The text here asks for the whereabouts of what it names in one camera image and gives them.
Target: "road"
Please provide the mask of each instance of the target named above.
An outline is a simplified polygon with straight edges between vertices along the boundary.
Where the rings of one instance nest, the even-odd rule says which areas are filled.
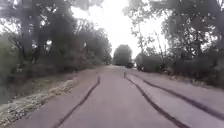
[[[224,128],[224,93],[108,66],[9,128]]]

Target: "roadside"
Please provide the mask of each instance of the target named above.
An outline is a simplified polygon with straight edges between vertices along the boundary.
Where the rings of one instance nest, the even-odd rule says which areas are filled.
[[[56,95],[68,92],[71,88],[96,74],[102,67],[87,69],[78,73],[55,75],[26,82],[17,89],[17,96],[8,104],[0,105],[0,127],[29,116],[29,113],[39,108]]]

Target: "tire track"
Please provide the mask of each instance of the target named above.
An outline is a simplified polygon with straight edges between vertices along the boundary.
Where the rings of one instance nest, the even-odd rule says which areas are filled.
[[[85,101],[89,98],[89,96],[91,95],[91,93],[93,92],[93,90],[100,84],[100,76],[98,76],[97,78],[97,82],[96,84],[87,92],[87,94],[83,97],[83,99],[74,107],[72,108],[62,119],[59,120],[59,122],[57,124],[55,124],[52,128],[58,128],[60,127],[66,119],[68,119],[68,117],[71,116],[71,114],[77,110],[78,108],[80,108]]]
[[[160,87],[158,85],[152,84],[149,81],[146,81],[145,79],[139,77],[138,75],[135,75],[135,74],[131,74],[131,75],[133,75],[133,76],[141,79],[144,83],[146,83],[147,85],[149,85],[151,87],[158,88],[158,89],[161,89],[163,91],[166,91],[166,92],[168,92],[168,93],[170,93],[170,94],[172,94],[172,95],[174,95],[174,96],[176,96],[176,97],[184,100],[185,102],[191,104],[192,106],[194,106],[194,107],[196,107],[196,108],[198,108],[198,109],[200,109],[200,110],[208,113],[209,115],[211,115],[211,116],[213,116],[215,118],[218,118],[218,119],[224,121],[224,115],[222,113],[219,113],[218,111],[216,111],[216,110],[208,107],[207,105],[204,105],[204,104],[199,103],[199,102],[197,102],[195,100],[192,100],[192,99],[190,99],[190,98],[188,98],[188,97],[186,97],[184,95],[181,95],[179,93],[176,93],[175,91],[173,91],[171,89],[167,89],[167,88]]]
[[[176,125],[178,128],[190,128],[186,124],[182,123],[181,121],[177,120],[175,117],[172,117],[169,113],[164,111],[162,108],[160,108],[156,103],[154,103],[148,95],[144,92],[144,90],[134,83],[132,80],[126,77],[126,72],[124,73],[124,78],[131,82],[135,87],[138,89],[138,91],[142,94],[142,96],[146,99],[146,101],[161,115],[163,115],[167,120],[171,121],[174,125]]]

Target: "asphalt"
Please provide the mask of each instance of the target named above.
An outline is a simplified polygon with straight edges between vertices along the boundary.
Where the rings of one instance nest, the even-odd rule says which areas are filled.
[[[204,91],[202,87],[197,87],[195,91],[193,86],[180,82],[175,83],[178,86],[176,89],[173,81],[157,77],[122,67],[105,67],[88,81],[80,83],[69,93],[55,97],[29,118],[23,118],[9,128],[224,128],[220,117],[169,91],[149,86],[146,80],[211,109],[224,104],[210,101],[221,101],[223,98],[217,96],[224,96],[222,91]],[[202,93],[214,93],[207,101],[212,105],[200,100],[205,93],[191,95],[200,89]],[[215,110],[222,115],[223,110]]]

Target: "vegetation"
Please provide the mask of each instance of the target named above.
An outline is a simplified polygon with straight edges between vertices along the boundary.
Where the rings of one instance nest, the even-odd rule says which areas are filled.
[[[102,1],[94,2],[1,1],[0,87],[11,90],[8,83],[111,63],[104,29],[74,18],[71,11]]]
[[[114,52],[114,64],[118,66],[125,66],[127,68],[132,68],[133,64],[131,62],[132,51],[128,45],[120,45]]]
[[[165,51],[156,51],[155,46],[148,45],[155,42],[151,36],[143,37],[140,29],[133,32],[138,35],[142,49],[136,58],[138,69],[166,70],[222,86],[223,5],[223,0],[131,0],[124,13],[132,19],[133,26],[165,17],[162,34],[169,45]]]

